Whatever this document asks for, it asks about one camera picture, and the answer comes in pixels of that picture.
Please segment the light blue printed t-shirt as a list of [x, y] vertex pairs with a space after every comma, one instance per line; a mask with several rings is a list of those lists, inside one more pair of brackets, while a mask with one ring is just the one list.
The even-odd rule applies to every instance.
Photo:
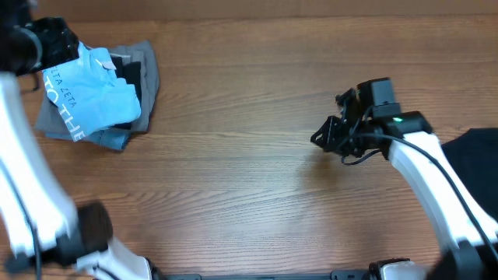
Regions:
[[56, 106], [71, 140], [78, 142], [140, 117], [135, 86], [116, 76], [106, 48], [79, 43], [78, 58], [43, 70], [48, 100]]

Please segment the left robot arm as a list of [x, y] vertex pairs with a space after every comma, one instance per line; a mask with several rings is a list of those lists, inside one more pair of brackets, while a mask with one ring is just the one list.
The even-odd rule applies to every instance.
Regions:
[[34, 138], [18, 79], [44, 87], [74, 140], [137, 118], [135, 88], [118, 78], [104, 49], [90, 50], [60, 17], [33, 19], [30, 1], [1, 3], [1, 215], [20, 273], [46, 263], [97, 279], [159, 279], [149, 259], [113, 233], [99, 201], [78, 207], [66, 194]]

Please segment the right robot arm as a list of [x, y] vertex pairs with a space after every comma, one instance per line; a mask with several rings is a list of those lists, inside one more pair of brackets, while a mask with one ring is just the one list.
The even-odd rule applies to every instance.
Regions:
[[310, 140], [359, 162], [380, 153], [408, 182], [429, 217], [442, 258], [432, 268], [413, 261], [372, 264], [370, 279], [495, 279], [497, 223], [468, 193], [425, 117], [403, 113], [390, 89], [350, 89]]

